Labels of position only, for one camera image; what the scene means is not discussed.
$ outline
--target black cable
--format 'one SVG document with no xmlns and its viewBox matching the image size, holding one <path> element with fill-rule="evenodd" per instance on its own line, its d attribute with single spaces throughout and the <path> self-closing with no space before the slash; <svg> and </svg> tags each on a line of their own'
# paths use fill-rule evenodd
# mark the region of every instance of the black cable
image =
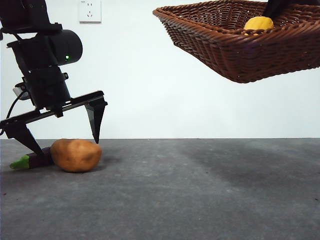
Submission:
<svg viewBox="0 0 320 240">
<path fill-rule="evenodd" d="M 19 94 L 19 96 L 17 96 L 16 99 L 13 101 L 13 103 L 12 103 L 12 105 L 11 105 L 9 111 L 8 111 L 8 114 L 6 115 L 6 119 L 8 119 L 8 118 L 10 117 L 11 112 L 12 112 L 12 110 L 14 109 L 14 106 L 16 105 L 16 103 L 18 102 L 18 100 L 22 97 L 22 95 L 23 95 L 24 93 L 26 93 L 26 92 L 27 92 L 26 90 L 22 91 L 22 92 Z M 5 130 L 2 129 L 2 131 L 0 132 L 0 136 L 3 135 L 4 133 L 5 133 Z"/>
</svg>

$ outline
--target gray carpet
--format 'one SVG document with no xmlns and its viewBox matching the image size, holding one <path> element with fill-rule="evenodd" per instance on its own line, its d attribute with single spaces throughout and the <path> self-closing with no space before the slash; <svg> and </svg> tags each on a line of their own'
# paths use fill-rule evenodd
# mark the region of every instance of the gray carpet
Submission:
<svg viewBox="0 0 320 240">
<path fill-rule="evenodd" d="M 53 140 L 39 140 L 41 147 Z M 87 173 L 11 170 L 1 240 L 319 240 L 320 139 L 101 140 Z"/>
</svg>

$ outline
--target wicker basket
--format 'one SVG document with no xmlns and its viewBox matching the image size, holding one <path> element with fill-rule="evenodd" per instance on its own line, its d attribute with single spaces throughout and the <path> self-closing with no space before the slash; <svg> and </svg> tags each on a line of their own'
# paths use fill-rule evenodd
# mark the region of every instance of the wicker basket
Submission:
<svg viewBox="0 0 320 240">
<path fill-rule="evenodd" d="M 244 30 L 266 4 L 216 0 L 160 7 L 153 14 L 175 46 L 237 83 L 320 67 L 320 6 L 291 4 L 273 20 L 274 28 Z"/>
</svg>

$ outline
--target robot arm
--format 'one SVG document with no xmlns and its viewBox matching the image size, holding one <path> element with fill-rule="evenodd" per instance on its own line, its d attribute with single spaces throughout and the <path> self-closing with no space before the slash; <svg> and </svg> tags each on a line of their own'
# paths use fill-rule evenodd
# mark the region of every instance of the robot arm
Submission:
<svg viewBox="0 0 320 240">
<path fill-rule="evenodd" d="M 14 92 L 23 100 L 30 99 L 35 110 L 0 122 L 8 138 L 15 138 L 38 155 L 44 155 L 26 124 L 52 115 L 57 118 L 63 112 L 84 105 L 96 143 L 99 142 L 100 126 L 107 102 L 102 91 L 72 98 L 59 66 L 77 62 L 83 53 L 80 38 L 61 24 L 51 24 L 45 0 L 0 0 L 0 20 L 3 34 L 12 34 L 17 41 L 7 44 L 12 48 L 21 70 L 22 82 Z M 35 37 L 22 39 L 19 34 L 36 33 Z"/>
</svg>

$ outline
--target power outlet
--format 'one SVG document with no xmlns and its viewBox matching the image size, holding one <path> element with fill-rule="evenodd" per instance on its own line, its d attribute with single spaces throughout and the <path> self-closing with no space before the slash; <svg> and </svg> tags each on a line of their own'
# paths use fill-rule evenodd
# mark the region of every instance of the power outlet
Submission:
<svg viewBox="0 0 320 240">
<path fill-rule="evenodd" d="M 81 0 L 78 9 L 81 24 L 101 23 L 101 0 Z"/>
</svg>

